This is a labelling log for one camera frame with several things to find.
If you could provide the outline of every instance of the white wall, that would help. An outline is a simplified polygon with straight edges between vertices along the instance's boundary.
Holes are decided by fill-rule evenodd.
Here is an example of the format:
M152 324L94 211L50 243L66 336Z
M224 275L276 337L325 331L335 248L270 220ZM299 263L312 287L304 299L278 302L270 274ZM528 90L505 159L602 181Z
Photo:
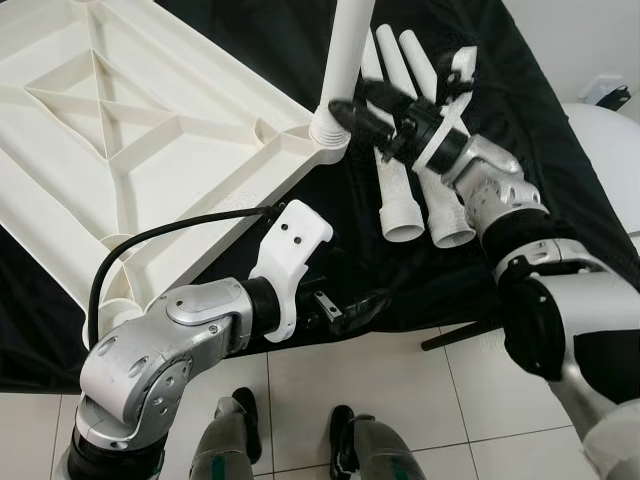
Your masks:
M561 101L598 74L640 88L640 0L503 0Z

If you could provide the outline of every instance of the white tube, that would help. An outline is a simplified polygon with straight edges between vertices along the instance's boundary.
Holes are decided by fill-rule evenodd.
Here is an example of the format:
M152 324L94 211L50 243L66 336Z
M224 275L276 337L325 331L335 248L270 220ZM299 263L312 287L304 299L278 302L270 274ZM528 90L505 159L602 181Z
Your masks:
M433 65L431 65L429 57L424 53L422 45L420 45L420 42L418 41L416 34L413 33L413 30L405 30L400 34L400 45L402 45L402 51L404 52L404 56L407 57L407 61L409 62L413 76L418 83L418 87L420 87L422 96L430 102L436 103L438 94L438 74L433 68ZM462 48L458 51L458 54L461 52L464 53L466 59L472 54L474 48L475 47ZM447 109L448 107L444 107L442 109L443 115L447 113ZM469 135L467 126L461 119L456 121L455 126L457 130L460 130L465 135Z
M362 76L365 78L376 80L383 78L371 30L367 34L361 69ZM368 106L380 119L393 125L393 117L390 114L370 103ZM377 148L374 148L374 154L382 195L382 208L380 209L382 235L387 241L394 243L414 240L424 232L424 221L420 205L411 195L407 168L400 162L382 162L382 154Z
M407 95L417 98L416 90L389 25L376 30L378 44L391 83ZM466 222L464 208L453 190L444 186L440 176L424 169L418 175L429 209L429 231L438 248L453 248L471 241L475 232Z
M349 143L349 134L329 112L329 102L353 97L374 5L375 0L338 0L320 104L309 127L311 138L323 147Z

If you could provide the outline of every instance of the pipe end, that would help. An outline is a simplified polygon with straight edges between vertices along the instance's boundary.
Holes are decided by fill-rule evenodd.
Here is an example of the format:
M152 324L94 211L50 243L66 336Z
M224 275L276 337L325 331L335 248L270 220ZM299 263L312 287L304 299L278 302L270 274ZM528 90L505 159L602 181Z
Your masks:
M333 118L328 107L319 106L309 125L309 136L322 148L338 150L346 147L351 135Z
M431 239L437 248L456 248L472 241L476 232L469 226L462 214L453 212L452 209L444 209L440 212L429 212L429 231Z
M380 209L380 225L385 240L403 243L415 240L424 233L420 205L413 200L392 200Z

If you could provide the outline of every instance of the white plastic frame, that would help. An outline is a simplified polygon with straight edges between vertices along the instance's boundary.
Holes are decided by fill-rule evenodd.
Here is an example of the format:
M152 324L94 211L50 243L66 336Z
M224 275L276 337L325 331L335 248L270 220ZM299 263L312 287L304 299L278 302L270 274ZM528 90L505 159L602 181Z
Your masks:
M265 335L282 342L296 329L296 291L309 267L306 262L322 242L333 237L333 228L299 200L289 202L260 243L258 263L249 278L269 280L280 303L280 326Z
M311 120L148 0L0 5L0 223L85 311L98 265L123 240L271 204L338 161L346 145L318 144ZM105 281L100 333L192 280L253 221L128 252Z

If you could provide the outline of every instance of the tile grout line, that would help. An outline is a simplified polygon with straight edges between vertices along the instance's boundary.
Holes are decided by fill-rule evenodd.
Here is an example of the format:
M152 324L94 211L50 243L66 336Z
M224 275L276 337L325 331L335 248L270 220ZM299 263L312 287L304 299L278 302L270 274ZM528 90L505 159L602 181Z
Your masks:
M469 442L450 443L448 445L439 445L437 447L416 448L415 450L411 450L411 453L429 452L440 448L459 447L461 445L469 445Z
M275 460L275 448L273 444L273 414L271 413L271 377L269 374L269 352L267 354L267 398L269 400L269 435L271 437L271 476L275 479L276 476L276 460Z
M456 387L456 380L453 378L453 369L451 368L451 362L449 362L449 354L447 353L447 346L443 346L444 356L447 359L447 366L449 367L449 375L451 375L451 383L453 383L453 391L456 393L456 400L458 401L458 408L460 409L460 417L462 418L462 426L464 427L464 434L467 436L467 445L469 446L469 453L471 454L471 461L473 462L473 470L476 472L476 478L480 480L478 475L478 467L476 466L476 459L473 456L473 450L471 449L471 443L469 441L469 431L467 430L467 422L464 420L464 412L462 411L462 404L460 403L460 396L458 395L458 387Z
M53 479L53 469L55 465L53 462L56 457L56 443L58 443L58 427L60 425L60 411L62 410L62 395L60 395L60 399L58 400L58 416L56 417L56 430L53 434L53 450L51 451L51 468L49 469L49 478Z
M501 440L503 438L521 437L522 435L531 435L531 434L534 434L534 433L552 432L554 430L562 430L563 428L574 428L574 426L573 425L562 425L560 427L543 428L541 430L533 430L531 432L513 433L511 435L501 435L499 437L482 438L480 440L470 441L469 444L471 445L473 443L490 442L492 440Z

